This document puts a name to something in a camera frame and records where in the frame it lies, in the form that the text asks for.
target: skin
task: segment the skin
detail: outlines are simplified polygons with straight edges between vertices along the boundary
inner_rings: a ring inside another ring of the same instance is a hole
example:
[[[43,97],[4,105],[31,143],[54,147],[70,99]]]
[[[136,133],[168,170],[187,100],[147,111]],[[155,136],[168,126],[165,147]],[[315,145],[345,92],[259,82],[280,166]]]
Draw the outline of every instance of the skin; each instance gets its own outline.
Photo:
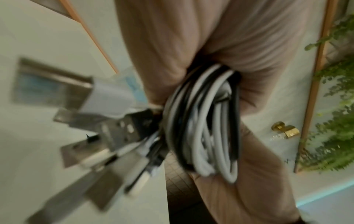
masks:
[[[191,64],[242,74],[241,116],[267,102],[305,29],[313,0],[116,0],[127,50],[151,103],[163,105]],[[243,126],[239,175],[195,184],[220,224],[290,224],[300,215],[281,160]]]

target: cable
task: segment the cable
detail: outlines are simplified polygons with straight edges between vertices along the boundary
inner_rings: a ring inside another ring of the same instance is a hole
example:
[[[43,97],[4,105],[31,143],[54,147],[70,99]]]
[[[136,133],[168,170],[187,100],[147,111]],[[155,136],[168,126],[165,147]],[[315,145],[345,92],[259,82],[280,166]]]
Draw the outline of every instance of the cable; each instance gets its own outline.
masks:
[[[237,179],[240,74],[219,63],[192,70],[167,100],[162,126],[180,165],[202,176]],[[212,116],[208,127],[207,116]]]

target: hanging plant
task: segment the hanging plant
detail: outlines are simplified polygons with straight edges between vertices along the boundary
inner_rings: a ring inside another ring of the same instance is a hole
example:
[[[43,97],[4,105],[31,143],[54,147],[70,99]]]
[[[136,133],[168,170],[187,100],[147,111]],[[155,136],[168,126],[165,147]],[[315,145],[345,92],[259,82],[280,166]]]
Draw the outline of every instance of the hanging plant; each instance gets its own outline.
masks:
[[[346,36],[350,31],[354,31],[354,15],[349,15],[345,20],[339,22],[338,25],[334,26],[331,29],[330,33],[327,36],[322,37],[314,44],[307,45],[305,47],[305,50],[309,51],[312,48],[318,47],[319,45],[332,39],[338,40],[340,37]]]
[[[321,135],[329,135],[315,152],[304,150],[300,159],[302,170],[340,170],[354,162],[354,56],[335,63],[315,73],[315,79],[336,84],[329,88],[325,97],[340,94],[342,101],[332,112],[329,121],[316,124],[316,132],[307,141],[311,142]]]

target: white wall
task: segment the white wall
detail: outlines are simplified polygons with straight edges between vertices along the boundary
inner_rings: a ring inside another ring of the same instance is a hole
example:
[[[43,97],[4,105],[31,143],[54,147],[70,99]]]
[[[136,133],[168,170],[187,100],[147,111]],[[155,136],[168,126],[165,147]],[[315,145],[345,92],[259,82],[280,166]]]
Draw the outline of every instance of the white wall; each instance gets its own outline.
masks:
[[[13,105],[10,91],[21,56],[78,74],[109,78],[115,72],[81,24],[28,0],[0,1],[0,223],[19,224],[84,171],[64,169],[59,147],[87,132],[53,123],[54,109]],[[65,224],[168,223],[164,173],[132,201],[107,214],[86,203]]]
[[[300,207],[319,224],[354,223],[354,186]]]

